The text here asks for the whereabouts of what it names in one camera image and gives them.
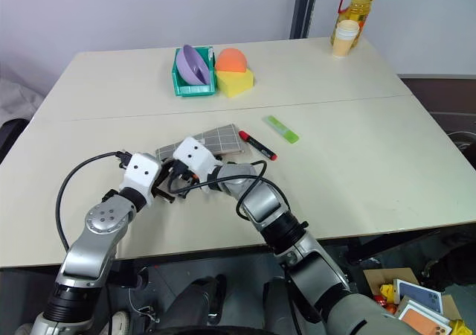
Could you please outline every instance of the green highlighter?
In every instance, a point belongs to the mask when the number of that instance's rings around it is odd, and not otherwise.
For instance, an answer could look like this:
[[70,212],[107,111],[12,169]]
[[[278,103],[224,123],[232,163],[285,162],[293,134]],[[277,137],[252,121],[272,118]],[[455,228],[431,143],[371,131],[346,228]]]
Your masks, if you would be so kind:
[[279,134],[281,134],[283,138],[285,138],[285,140],[289,141],[291,144],[294,144],[299,140],[299,136],[297,134],[290,130],[286,125],[278,121],[273,115],[266,117],[265,122]]

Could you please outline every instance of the paper cup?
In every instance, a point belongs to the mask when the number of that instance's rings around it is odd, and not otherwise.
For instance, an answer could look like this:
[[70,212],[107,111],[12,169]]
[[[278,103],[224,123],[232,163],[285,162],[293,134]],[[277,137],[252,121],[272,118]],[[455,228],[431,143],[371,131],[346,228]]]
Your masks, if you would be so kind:
[[334,47],[332,55],[345,57],[350,51],[350,46],[358,34],[359,26],[357,21],[344,20],[337,24],[335,29]]

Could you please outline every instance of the green plastic basket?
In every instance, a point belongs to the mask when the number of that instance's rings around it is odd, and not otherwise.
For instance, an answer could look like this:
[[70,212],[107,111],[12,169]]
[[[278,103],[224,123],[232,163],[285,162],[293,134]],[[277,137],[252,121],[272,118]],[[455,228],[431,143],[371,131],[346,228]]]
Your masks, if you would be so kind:
[[210,84],[204,86],[191,86],[183,80],[180,76],[179,70],[177,69],[177,53],[180,51],[180,48],[176,49],[176,58],[173,61],[172,67],[172,80],[173,88],[176,92],[176,95],[182,97],[200,97],[203,95],[214,95],[216,91],[216,81],[215,81],[215,54],[213,52],[212,46],[205,47],[195,47],[196,51],[202,56],[203,60],[207,63],[208,69],[210,69]]

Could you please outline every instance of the white wall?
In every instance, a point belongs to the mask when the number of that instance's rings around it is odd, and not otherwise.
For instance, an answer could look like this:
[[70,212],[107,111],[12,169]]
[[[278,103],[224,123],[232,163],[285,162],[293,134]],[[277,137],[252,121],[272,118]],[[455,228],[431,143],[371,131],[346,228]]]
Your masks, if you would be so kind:
[[0,0],[0,72],[47,93],[79,51],[286,39],[294,2]]
[[[309,36],[329,36],[340,0],[316,0]],[[374,0],[364,35],[399,74],[476,75],[476,0]]]

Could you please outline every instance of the cooking oil bottle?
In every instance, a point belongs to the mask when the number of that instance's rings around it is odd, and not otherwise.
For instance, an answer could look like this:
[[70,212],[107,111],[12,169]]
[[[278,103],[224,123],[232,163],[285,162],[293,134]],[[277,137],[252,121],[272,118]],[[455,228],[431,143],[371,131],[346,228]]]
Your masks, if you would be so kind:
[[330,37],[330,43],[334,44],[335,29],[337,28],[337,24],[340,21],[354,20],[357,21],[358,25],[360,26],[358,35],[351,46],[354,47],[355,45],[357,45],[358,38],[360,37],[362,29],[364,28],[365,20],[367,19],[367,16],[370,12],[370,5],[372,3],[372,0],[352,0],[350,2],[350,5],[344,10],[341,9],[342,1],[343,0],[341,0],[341,3],[339,4],[339,15],[337,17],[337,21],[335,22],[334,32],[332,32],[332,36]]

